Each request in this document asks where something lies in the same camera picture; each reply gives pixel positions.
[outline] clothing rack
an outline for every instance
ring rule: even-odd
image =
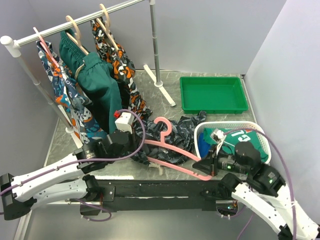
[[[118,10],[127,8],[129,6],[135,5],[135,4],[143,2],[143,1],[144,0],[128,0],[128,1],[125,1],[123,3],[108,7],[106,10],[107,10],[108,13],[113,13],[113,12],[116,12]],[[156,4],[156,0],[149,0],[150,16],[151,16],[151,27],[152,27],[154,64],[155,64],[155,73],[156,73],[156,75],[154,75],[152,73],[152,71],[150,70],[150,68],[147,65],[144,65],[143,67],[147,71],[147,73],[150,75],[151,79],[154,81],[154,85],[160,89],[162,94],[168,100],[169,104],[173,107],[176,104],[173,101],[173,99],[169,96],[167,91],[164,89],[163,82],[160,79],[158,42],[157,42],[156,19],[155,19],[156,18],[155,17],[155,4]],[[92,14],[89,14],[89,15],[86,15],[86,16],[83,16],[83,17],[79,17],[79,18],[75,19],[74,21],[75,21],[75,23],[77,25],[79,25],[79,24],[83,24],[83,23],[89,22],[91,20],[94,20],[96,18],[102,17],[104,15],[105,15],[104,11],[100,10],[100,11],[94,12]],[[61,31],[70,29],[72,27],[73,27],[73,25],[72,25],[71,22],[65,22],[65,23],[60,24],[58,26],[54,26],[54,27],[51,27],[51,28],[49,28],[47,30],[41,31],[40,35],[44,38],[44,37],[48,37],[48,36],[51,36],[53,34],[59,33]],[[64,111],[62,111],[62,107],[61,106],[57,106],[56,105],[55,101],[52,99],[50,94],[42,87],[41,82],[34,76],[30,66],[25,61],[25,59],[21,55],[21,52],[19,51],[19,48],[21,48],[23,45],[32,43],[32,42],[37,41],[37,40],[39,40],[39,37],[38,37],[37,34],[32,34],[30,36],[26,36],[26,37],[21,38],[19,40],[13,40],[9,36],[2,36],[0,38],[0,43],[6,47],[6,49],[9,51],[9,53],[14,58],[17,58],[17,61],[19,62],[19,64],[23,68],[23,70],[27,73],[27,75],[31,78],[33,84],[38,88],[38,90],[45,97],[45,99],[47,100],[49,105],[52,106],[52,108],[57,113],[57,115],[59,116],[61,121],[65,124],[66,132],[71,134],[71,135],[74,135],[73,134],[74,130],[73,130],[72,124],[71,124],[68,116],[66,115],[66,113]]]

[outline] pink hanger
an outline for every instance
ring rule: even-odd
[[[51,60],[53,61],[53,63],[56,65],[57,68],[60,67],[60,65],[57,63],[57,61],[55,60],[54,56],[52,56],[50,49],[48,48],[45,40],[42,38],[42,36],[40,35],[40,33],[38,32],[38,30],[36,29],[36,27],[33,28],[33,30],[35,31],[35,33],[38,35],[39,39],[40,39],[40,44],[43,47],[43,49],[45,50],[45,52],[49,55],[49,57],[51,58]]]
[[[163,116],[159,116],[154,120],[155,124],[157,124],[159,122],[164,122],[166,124],[167,131],[162,131],[160,133],[160,141],[145,140],[144,142],[146,144],[156,145],[156,146],[159,146],[159,147],[163,147],[163,148],[167,148],[167,149],[173,150],[175,152],[178,152],[178,153],[180,153],[182,155],[187,156],[188,158],[191,158],[192,160],[195,160],[196,162],[199,162],[201,160],[201,158],[193,155],[192,153],[190,153],[188,151],[185,151],[185,150],[183,150],[183,149],[181,149],[181,148],[179,148],[177,146],[173,146],[173,145],[165,143],[165,137],[168,136],[171,133],[172,125],[171,125],[171,122],[168,119],[166,119],[165,117],[163,117]],[[174,165],[172,163],[161,161],[159,159],[155,159],[155,158],[152,158],[152,157],[148,157],[148,160],[150,162],[153,162],[153,163],[156,163],[156,164],[159,164],[159,165],[162,165],[162,166],[166,166],[166,167],[171,168],[171,169],[178,170],[178,171],[180,171],[182,173],[191,175],[191,176],[196,177],[198,179],[201,179],[203,181],[208,181],[208,180],[210,180],[212,178],[212,176],[210,176],[210,175],[207,175],[207,176],[199,175],[198,173],[195,173],[195,172],[193,172],[193,171],[191,171],[189,169],[185,169],[185,168],[183,168],[181,166],[177,166],[177,165]]]

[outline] white plastic basket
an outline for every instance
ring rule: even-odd
[[[241,129],[241,128],[252,128],[259,130],[263,133],[263,129],[256,123],[252,121],[208,121],[208,122],[203,122],[200,123],[198,126],[196,126],[194,130],[194,147],[195,147],[195,152],[196,155],[200,158],[200,153],[198,149],[198,137],[201,133],[204,132],[205,128],[209,129],[218,129],[218,128],[223,128],[223,129]],[[270,151],[270,146],[268,143],[268,140],[257,133],[258,139],[260,141],[260,144],[262,146],[263,151],[268,155],[268,159],[266,160],[265,164],[268,164],[271,160],[271,151]]]

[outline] gray marble surface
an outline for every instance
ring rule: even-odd
[[[225,76],[225,77],[241,77],[240,75],[230,74],[209,74],[209,73],[183,73],[183,72],[171,72],[162,71],[160,73],[161,80],[167,92],[175,101],[176,106],[170,107],[167,100],[163,97],[160,90],[153,86],[153,82],[149,75],[144,71],[137,71],[134,81],[145,99],[149,108],[153,111],[151,120],[156,117],[166,117],[172,120],[179,120],[181,116],[190,116],[184,114],[182,110],[181,94],[180,94],[180,77],[183,76]],[[242,114],[208,114],[206,118],[207,122],[212,121],[251,121],[254,122],[254,115],[251,107],[249,110]],[[71,136],[65,132],[65,126],[62,122],[59,122],[52,147],[48,156],[47,165],[57,162],[64,158],[69,153],[72,153],[77,149]],[[193,160],[189,160],[186,163],[180,165],[186,169],[192,170]],[[141,163],[137,163],[131,159],[114,162],[109,164],[104,169],[92,172],[97,179],[137,179],[137,180],[196,180],[197,178],[181,173],[179,171],[162,167],[163,174],[160,174],[158,168],[147,167]],[[213,180],[221,179],[225,175],[224,171],[220,171],[218,176],[213,177]]]

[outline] wooden hanger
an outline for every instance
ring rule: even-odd
[[[117,46],[117,43],[115,42],[114,38],[111,36],[110,31],[109,31],[110,18],[109,18],[109,14],[107,12],[107,9],[105,8],[105,6],[102,3],[99,6],[100,6],[100,9],[104,12],[104,15],[106,17],[106,21],[104,21],[104,24],[101,22],[100,18],[97,18],[96,21],[97,21],[98,24],[100,24],[102,30],[105,32],[106,36],[111,41],[111,43],[114,46],[115,50],[118,51],[119,48]]]
[[[38,32],[38,30],[36,29],[36,27],[34,27],[33,30],[35,31],[35,33],[38,35],[38,37],[39,37],[39,39],[40,39],[40,45],[43,47],[43,49],[45,50],[45,52],[49,55],[49,57],[51,58],[51,60],[53,61],[53,63],[56,65],[56,67],[59,68],[60,65],[59,65],[58,62],[55,60],[54,56],[52,56],[51,51],[50,51],[48,45],[46,44],[45,40],[42,38],[42,36],[40,35],[40,33]]]
[[[75,38],[68,32],[66,32],[66,35],[70,38],[70,40],[72,42],[74,42],[81,49],[82,52],[84,52],[85,55],[88,55],[89,52],[81,44],[81,41],[80,41],[81,32],[80,32],[75,20],[73,20],[73,18],[71,16],[69,16],[69,15],[65,17],[65,20],[67,20],[67,22],[71,22],[72,23],[72,25],[73,25],[73,27],[75,29],[75,33],[74,33]]]
[[[172,125],[171,125],[171,122],[168,119],[166,119],[165,117],[162,117],[162,116],[159,116],[154,120],[155,124],[157,124],[159,122],[164,122],[166,124],[167,131],[162,131],[160,133],[160,141],[144,140],[145,144],[151,144],[151,145],[156,145],[156,146],[159,146],[159,147],[171,149],[171,150],[173,150],[175,152],[178,152],[178,153],[180,153],[182,155],[187,156],[188,158],[191,158],[192,160],[194,160],[196,162],[199,162],[201,160],[201,158],[193,155],[192,153],[190,153],[188,151],[185,151],[185,150],[183,150],[183,149],[181,149],[181,148],[179,148],[177,146],[173,146],[173,145],[165,143],[165,137],[168,136],[171,133]],[[155,164],[159,164],[159,165],[162,165],[162,166],[166,166],[166,167],[171,168],[171,169],[175,169],[177,171],[180,171],[182,173],[191,175],[191,176],[193,176],[195,178],[198,178],[198,179],[201,179],[203,181],[209,181],[212,178],[212,176],[210,176],[210,175],[207,175],[207,176],[200,175],[198,173],[193,172],[192,170],[183,168],[181,166],[174,165],[174,164],[169,163],[169,162],[161,161],[159,159],[155,159],[155,158],[152,158],[152,157],[149,157],[149,156],[147,158],[148,158],[149,162],[152,162],[152,163],[155,163]]]

